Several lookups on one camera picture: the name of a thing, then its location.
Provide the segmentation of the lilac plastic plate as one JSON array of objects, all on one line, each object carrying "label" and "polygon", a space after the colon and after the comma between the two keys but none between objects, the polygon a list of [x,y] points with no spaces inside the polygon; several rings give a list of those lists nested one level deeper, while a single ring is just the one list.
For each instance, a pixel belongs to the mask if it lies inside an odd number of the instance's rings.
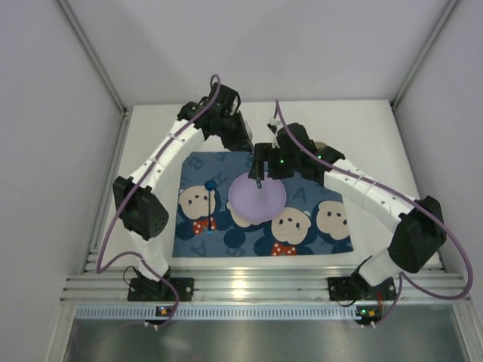
[{"label": "lilac plastic plate", "polygon": [[248,173],[237,177],[228,191],[227,207],[232,215],[250,223],[270,221],[278,216],[286,205],[287,192],[283,183],[265,174],[262,189],[248,178]]}]

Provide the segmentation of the blue plastic spoon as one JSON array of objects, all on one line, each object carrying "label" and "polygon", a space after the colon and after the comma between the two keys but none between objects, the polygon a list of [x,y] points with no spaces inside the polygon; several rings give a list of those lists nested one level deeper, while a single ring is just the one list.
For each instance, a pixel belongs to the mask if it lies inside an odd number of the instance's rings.
[{"label": "blue plastic spoon", "polygon": [[205,189],[208,192],[208,234],[212,234],[212,198],[216,197],[216,183],[211,179],[205,183]]}]

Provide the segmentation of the blue bear print placemat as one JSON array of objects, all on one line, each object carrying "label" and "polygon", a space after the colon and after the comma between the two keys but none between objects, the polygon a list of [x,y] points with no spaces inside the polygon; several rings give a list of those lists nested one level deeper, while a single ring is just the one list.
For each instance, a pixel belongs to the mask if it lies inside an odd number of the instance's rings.
[{"label": "blue bear print placemat", "polygon": [[353,250],[343,198],[296,175],[280,181],[281,213],[253,201],[242,217],[229,189],[251,166],[247,152],[193,152],[181,168],[172,255],[177,258],[310,256]]}]

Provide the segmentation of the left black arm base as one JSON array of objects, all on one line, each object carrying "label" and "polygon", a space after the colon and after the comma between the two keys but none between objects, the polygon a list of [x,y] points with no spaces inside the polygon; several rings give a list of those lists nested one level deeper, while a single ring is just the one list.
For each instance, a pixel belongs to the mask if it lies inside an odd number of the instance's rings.
[{"label": "left black arm base", "polygon": [[[169,278],[168,281],[177,291],[180,302],[190,302],[194,293],[193,278]],[[174,292],[161,281],[146,278],[132,278],[128,297],[129,302],[174,302]]]}]

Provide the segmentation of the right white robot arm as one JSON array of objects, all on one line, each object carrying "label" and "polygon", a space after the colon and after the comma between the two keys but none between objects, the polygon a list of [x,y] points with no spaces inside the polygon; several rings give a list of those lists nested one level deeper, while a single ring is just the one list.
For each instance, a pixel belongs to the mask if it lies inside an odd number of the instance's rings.
[{"label": "right white robot arm", "polygon": [[369,256],[351,274],[350,282],[360,296],[373,293],[388,278],[401,272],[418,273],[446,242],[439,225],[440,203],[384,189],[362,173],[346,156],[330,147],[317,146],[304,126],[271,126],[275,140],[254,147],[249,177],[258,186],[267,178],[302,178],[337,192],[378,219],[391,233],[389,246]]}]

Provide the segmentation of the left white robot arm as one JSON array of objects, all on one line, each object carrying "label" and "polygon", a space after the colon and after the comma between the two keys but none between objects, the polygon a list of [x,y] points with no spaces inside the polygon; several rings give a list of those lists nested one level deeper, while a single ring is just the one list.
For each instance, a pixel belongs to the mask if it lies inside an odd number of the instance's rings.
[{"label": "left white robot arm", "polygon": [[116,216],[129,231],[140,259],[138,270],[148,280],[159,282],[169,270],[160,237],[169,213],[161,197],[175,171],[209,137],[219,137],[229,151],[253,150],[240,105],[236,90],[215,82],[208,96],[180,109],[168,135],[142,165],[131,175],[115,179]]}]

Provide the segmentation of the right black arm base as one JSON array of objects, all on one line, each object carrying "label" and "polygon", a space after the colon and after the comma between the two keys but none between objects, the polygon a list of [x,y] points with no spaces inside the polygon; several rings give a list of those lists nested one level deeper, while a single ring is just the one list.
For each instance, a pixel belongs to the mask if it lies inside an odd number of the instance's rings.
[{"label": "right black arm base", "polygon": [[327,279],[329,300],[333,302],[392,301],[396,297],[395,283],[392,278],[372,287],[358,284],[351,277],[331,277]]}]

